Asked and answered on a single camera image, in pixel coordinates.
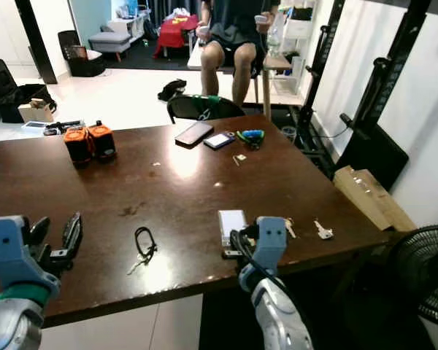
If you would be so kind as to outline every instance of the electric fan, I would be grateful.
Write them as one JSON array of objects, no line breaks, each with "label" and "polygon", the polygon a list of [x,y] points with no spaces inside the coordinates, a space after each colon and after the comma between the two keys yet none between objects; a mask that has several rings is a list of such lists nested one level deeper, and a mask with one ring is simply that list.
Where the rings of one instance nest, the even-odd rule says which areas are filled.
[{"label": "electric fan", "polygon": [[438,324],[438,225],[422,227],[400,240],[389,264],[418,315]]}]

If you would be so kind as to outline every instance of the seated person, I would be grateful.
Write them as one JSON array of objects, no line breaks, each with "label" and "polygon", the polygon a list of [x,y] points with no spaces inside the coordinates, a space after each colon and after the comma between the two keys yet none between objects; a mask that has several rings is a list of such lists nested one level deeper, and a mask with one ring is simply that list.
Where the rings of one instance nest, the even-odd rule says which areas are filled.
[{"label": "seated person", "polygon": [[[247,95],[250,78],[259,73],[265,56],[264,38],[274,22],[280,0],[203,0],[201,21],[196,35],[208,44],[201,54],[201,83],[203,95],[219,92],[216,69],[223,64],[234,65],[232,96],[241,106]],[[267,22],[256,24],[255,16],[267,17]],[[210,23],[210,32],[199,28]]]}]

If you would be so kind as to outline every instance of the black shorts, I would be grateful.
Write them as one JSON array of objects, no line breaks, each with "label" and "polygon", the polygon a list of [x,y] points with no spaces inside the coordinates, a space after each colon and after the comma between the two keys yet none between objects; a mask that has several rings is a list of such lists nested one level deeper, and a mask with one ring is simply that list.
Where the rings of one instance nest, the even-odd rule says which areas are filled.
[{"label": "black shorts", "polygon": [[[248,43],[248,42],[241,42],[240,44],[232,44],[216,35],[212,35],[211,39],[208,41],[208,44],[210,42],[217,42],[222,47],[222,50],[224,51],[224,54],[226,56],[224,60],[224,66],[230,66],[230,67],[235,66],[234,55],[237,49],[241,47],[243,44]],[[252,41],[249,41],[249,43],[254,44],[256,48],[256,57],[251,63],[251,77],[252,79],[254,79],[260,74],[261,70],[263,69],[265,52],[260,43],[256,43]]]}]

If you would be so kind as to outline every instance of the gray stool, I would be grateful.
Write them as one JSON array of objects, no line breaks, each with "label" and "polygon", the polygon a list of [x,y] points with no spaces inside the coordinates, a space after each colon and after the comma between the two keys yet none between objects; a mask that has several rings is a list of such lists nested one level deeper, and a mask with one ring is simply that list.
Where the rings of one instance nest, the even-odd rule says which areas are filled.
[{"label": "gray stool", "polygon": [[115,53],[118,62],[121,62],[120,53],[130,47],[130,35],[125,33],[101,32],[89,38],[91,47],[100,53]]}]

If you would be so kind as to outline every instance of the black chair backrest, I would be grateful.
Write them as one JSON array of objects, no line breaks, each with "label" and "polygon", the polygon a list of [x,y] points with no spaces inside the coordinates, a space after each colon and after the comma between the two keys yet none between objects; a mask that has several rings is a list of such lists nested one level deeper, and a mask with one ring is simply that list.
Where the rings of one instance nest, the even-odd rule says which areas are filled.
[{"label": "black chair backrest", "polygon": [[61,53],[65,60],[69,60],[71,57],[69,55],[68,47],[73,45],[81,45],[80,39],[78,38],[78,33],[76,31],[61,31],[58,33],[58,41],[60,42]]},{"label": "black chair backrest", "polygon": [[243,110],[227,98],[217,96],[176,95],[167,103],[172,124],[174,118],[211,120],[245,115]]}]

